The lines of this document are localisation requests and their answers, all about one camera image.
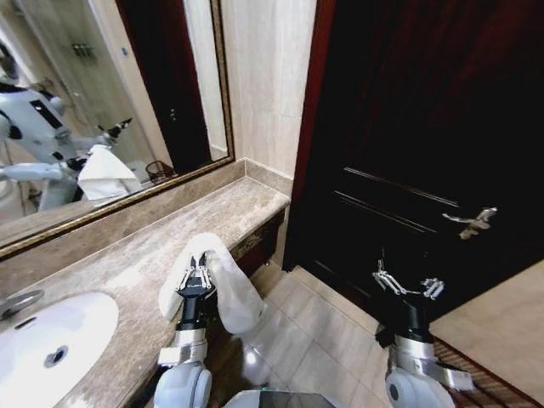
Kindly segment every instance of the white towel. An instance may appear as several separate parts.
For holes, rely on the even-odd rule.
[[[175,292],[190,266],[190,259],[206,253],[207,268],[218,291],[219,317],[224,328],[233,334],[250,331],[263,315],[265,304],[221,239],[211,233],[195,235],[179,254],[159,291],[159,309],[171,320],[183,299]]]
[[[90,153],[77,178],[89,200],[123,197],[142,189],[136,175],[107,146],[96,144]]]

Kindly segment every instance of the white sink basin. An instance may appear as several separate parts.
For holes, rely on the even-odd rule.
[[[0,407],[50,407],[87,374],[117,326],[115,300],[70,297],[0,333]]]

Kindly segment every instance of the door panel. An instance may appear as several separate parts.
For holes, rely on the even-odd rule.
[[[116,0],[178,174],[212,157],[182,1]]]
[[[540,260],[543,39],[536,0],[338,2],[287,252],[382,320],[383,250],[403,285],[445,281],[431,318]],[[466,241],[443,216],[485,207]]]

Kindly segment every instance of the marble countertop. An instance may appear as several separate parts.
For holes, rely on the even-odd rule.
[[[286,195],[244,177],[27,287],[23,292],[43,289],[45,295],[16,320],[82,292],[107,293],[119,307],[107,349],[57,406],[125,405],[154,372],[161,347],[173,338],[175,323],[162,318],[157,295],[190,237],[213,232],[231,249],[288,203]],[[0,322],[0,331],[13,322]]]

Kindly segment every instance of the gold mirror frame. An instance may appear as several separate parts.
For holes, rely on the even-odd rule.
[[[234,140],[232,135],[232,116],[230,112],[230,95],[229,95],[229,80],[228,80],[228,71],[227,63],[225,58],[225,46],[224,46],[224,30],[223,30],[223,21],[221,13],[221,4],[220,0],[210,0],[210,6],[212,8],[212,22],[213,22],[213,36],[215,40],[215,52],[217,55],[218,61],[218,73],[219,73],[219,85],[221,87],[221,100],[223,103],[223,117],[224,117],[224,126],[225,126],[225,135],[227,139],[227,152],[228,155],[223,159],[213,162],[205,167],[201,167],[194,172],[187,173],[171,180],[168,180],[165,183],[150,187],[147,190],[139,191],[128,197],[119,199],[119,201],[112,202],[107,206],[97,208],[92,212],[82,215],[79,218],[74,218],[69,221],[66,221],[62,224],[54,225],[46,230],[37,232],[36,234],[28,235],[25,238],[21,238],[17,241],[9,243],[5,246],[0,247],[0,262],[11,258],[23,251],[29,250],[33,247],[40,245],[46,241],[51,241],[58,236],[67,234],[70,231],[73,231],[77,228],[82,227],[106,217],[112,213],[116,213],[123,208],[132,206],[143,200],[147,200],[152,196],[161,194],[164,191],[170,190],[176,186],[179,186],[183,183],[196,179],[197,177],[210,173],[211,171],[225,166],[235,160],[234,152]]]

